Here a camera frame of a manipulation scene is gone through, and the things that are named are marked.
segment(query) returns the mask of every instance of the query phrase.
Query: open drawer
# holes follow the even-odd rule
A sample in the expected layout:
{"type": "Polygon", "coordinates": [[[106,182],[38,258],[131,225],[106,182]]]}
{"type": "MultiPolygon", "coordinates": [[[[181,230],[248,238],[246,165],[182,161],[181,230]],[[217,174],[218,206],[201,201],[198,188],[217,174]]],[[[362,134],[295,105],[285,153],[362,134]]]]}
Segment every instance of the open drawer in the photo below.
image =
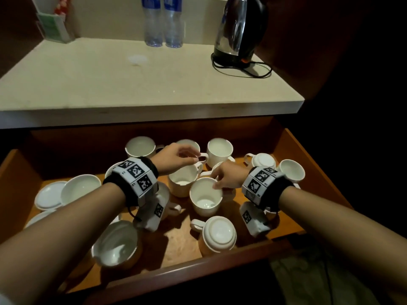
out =
{"type": "MultiPolygon", "coordinates": [[[[112,164],[126,159],[126,142],[141,135],[164,145],[192,139],[201,146],[202,152],[212,138],[226,138],[234,146],[232,156],[241,165],[246,153],[270,153],[277,163],[293,159],[306,172],[300,183],[302,189],[351,207],[293,135],[273,117],[49,128],[31,130],[19,149],[12,150],[0,167],[0,242],[21,231],[28,220],[40,212],[33,202],[42,187],[79,174],[96,174],[103,180],[112,164]]],[[[166,176],[159,180],[168,183],[166,176]]],[[[280,212],[273,220],[275,228],[266,237],[254,239],[239,214],[240,205],[247,199],[238,189],[234,200],[223,203],[217,213],[234,224],[237,249],[202,258],[197,245],[198,234],[189,226],[192,219],[201,218],[194,212],[189,198],[172,196],[171,201],[182,206],[182,213],[163,220],[156,232],[143,233],[144,250],[132,269],[108,271],[95,264],[84,276],[67,282],[65,292],[97,286],[89,292],[88,303],[117,302],[290,251],[290,244],[281,237],[303,232],[290,217],[280,212]]],[[[132,217],[123,211],[122,220],[132,220],[132,217]]]]}

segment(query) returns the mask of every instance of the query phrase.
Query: person's right arm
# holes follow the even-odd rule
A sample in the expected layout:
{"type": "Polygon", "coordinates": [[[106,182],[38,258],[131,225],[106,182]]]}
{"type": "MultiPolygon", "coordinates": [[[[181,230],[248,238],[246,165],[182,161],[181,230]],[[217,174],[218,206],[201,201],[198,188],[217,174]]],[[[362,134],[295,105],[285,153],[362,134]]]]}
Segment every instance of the person's right arm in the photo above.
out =
{"type": "MultiPolygon", "coordinates": [[[[215,188],[238,188],[248,173],[249,169],[227,161],[211,177],[219,177],[215,188]]],[[[352,209],[293,186],[282,192],[279,207],[305,231],[379,282],[395,302],[407,303],[407,239],[352,209]]]]}

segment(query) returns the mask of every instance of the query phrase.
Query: person's left arm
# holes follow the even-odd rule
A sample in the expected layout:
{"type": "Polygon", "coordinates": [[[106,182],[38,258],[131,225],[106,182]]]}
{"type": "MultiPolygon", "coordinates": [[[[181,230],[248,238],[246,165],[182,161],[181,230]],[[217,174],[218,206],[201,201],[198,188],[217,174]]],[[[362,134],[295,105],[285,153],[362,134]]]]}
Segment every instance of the person's left arm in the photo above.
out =
{"type": "MultiPolygon", "coordinates": [[[[189,145],[172,143],[151,161],[166,175],[196,163],[199,155],[189,145]]],[[[55,291],[123,210],[125,199],[119,186],[106,183],[1,244],[0,293],[14,304],[31,304],[55,291]]]]}

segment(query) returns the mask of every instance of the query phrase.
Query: forearm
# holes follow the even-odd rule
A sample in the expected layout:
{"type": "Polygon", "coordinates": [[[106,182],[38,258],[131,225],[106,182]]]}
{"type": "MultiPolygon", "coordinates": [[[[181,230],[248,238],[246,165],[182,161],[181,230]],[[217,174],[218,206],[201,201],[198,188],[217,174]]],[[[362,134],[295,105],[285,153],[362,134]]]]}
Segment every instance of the forearm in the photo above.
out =
{"type": "Polygon", "coordinates": [[[28,304],[58,288],[124,206],[121,189],[107,183],[4,242],[1,292],[28,304]]]}
{"type": "Polygon", "coordinates": [[[365,274],[407,293],[407,240],[368,217],[288,187],[279,206],[308,233],[335,248],[365,274]]]}

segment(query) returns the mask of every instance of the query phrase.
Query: hand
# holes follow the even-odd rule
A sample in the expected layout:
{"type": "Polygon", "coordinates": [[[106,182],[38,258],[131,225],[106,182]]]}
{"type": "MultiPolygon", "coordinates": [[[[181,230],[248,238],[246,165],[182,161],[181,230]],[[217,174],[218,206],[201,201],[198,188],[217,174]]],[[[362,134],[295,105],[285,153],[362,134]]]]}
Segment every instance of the hand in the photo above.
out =
{"type": "Polygon", "coordinates": [[[225,161],[212,171],[211,178],[219,177],[219,181],[213,185],[214,189],[221,188],[240,188],[245,182],[250,169],[242,167],[231,161],[225,161]]]}
{"type": "Polygon", "coordinates": [[[197,163],[200,155],[201,153],[189,144],[171,143],[155,154],[151,161],[156,166],[158,174],[167,175],[197,163]]]}

